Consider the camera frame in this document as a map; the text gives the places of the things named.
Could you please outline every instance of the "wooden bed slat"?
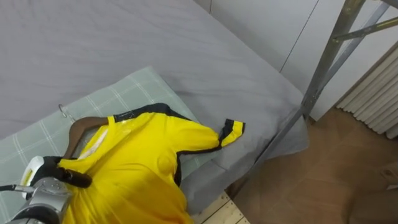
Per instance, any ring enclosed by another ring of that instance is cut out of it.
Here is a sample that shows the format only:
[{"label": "wooden bed slat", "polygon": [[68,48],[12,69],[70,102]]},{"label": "wooden bed slat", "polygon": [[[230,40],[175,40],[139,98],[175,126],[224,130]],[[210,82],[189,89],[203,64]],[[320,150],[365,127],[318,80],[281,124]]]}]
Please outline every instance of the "wooden bed slat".
[{"label": "wooden bed slat", "polygon": [[204,221],[206,221],[206,219],[208,219],[212,214],[217,212],[217,210],[219,210],[224,204],[226,204],[230,200],[231,199],[229,198],[229,196],[225,192],[223,192],[217,200],[209,205],[209,207],[204,209],[199,214],[192,216],[193,221],[195,222],[195,224],[203,223]]},{"label": "wooden bed slat", "polygon": [[235,203],[229,201],[203,224],[236,224],[242,217],[243,215]]},{"label": "wooden bed slat", "polygon": [[250,224],[225,192],[192,219],[195,224]]}]

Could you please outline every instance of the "white radiator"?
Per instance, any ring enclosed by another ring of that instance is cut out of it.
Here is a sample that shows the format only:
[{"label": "white radiator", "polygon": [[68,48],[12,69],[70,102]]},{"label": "white radiator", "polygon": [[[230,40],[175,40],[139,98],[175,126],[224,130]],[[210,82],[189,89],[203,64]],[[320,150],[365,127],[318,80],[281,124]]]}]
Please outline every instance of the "white radiator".
[{"label": "white radiator", "polygon": [[398,136],[398,48],[338,103],[378,134]]}]

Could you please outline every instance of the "mattress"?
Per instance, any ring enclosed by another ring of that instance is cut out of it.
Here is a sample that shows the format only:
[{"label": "mattress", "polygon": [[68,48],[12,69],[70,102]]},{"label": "mattress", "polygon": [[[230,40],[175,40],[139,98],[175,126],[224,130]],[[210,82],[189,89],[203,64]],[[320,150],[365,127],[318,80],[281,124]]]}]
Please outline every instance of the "mattress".
[{"label": "mattress", "polygon": [[[0,139],[148,65],[202,124],[219,130],[225,118],[246,123],[239,141],[182,182],[192,213],[248,171],[302,99],[191,0],[5,0]],[[269,157],[306,146],[301,119]]]}]

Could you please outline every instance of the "white wall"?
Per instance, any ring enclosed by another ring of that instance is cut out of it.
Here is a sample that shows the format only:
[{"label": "white wall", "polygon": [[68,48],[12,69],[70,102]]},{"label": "white wall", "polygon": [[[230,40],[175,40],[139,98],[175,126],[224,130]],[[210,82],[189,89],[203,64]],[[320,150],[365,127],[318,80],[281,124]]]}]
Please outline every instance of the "white wall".
[{"label": "white wall", "polygon": [[[303,93],[308,87],[344,0],[196,0]],[[353,29],[379,1],[366,1]],[[398,16],[389,9],[382,18]],[[398,27],[366,37],[322,93],[319,119],[398,40]]]}]

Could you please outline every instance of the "yellow shirt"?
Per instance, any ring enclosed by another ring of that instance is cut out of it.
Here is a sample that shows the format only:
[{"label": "yellow shirt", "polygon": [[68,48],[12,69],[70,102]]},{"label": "yellow shirt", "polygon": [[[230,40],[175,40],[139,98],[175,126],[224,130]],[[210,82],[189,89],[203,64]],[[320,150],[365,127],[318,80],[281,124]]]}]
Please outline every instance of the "yellow shirt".
[{"label": "yellow shirt", "polygon": [[244,123],[227,119],[212,129],[163,103],[109,116],[77,160],[60,167],[93,178],[73,192],[63,223],[193,223],[179,189],[179,155],[211,152],[243,134]]}]

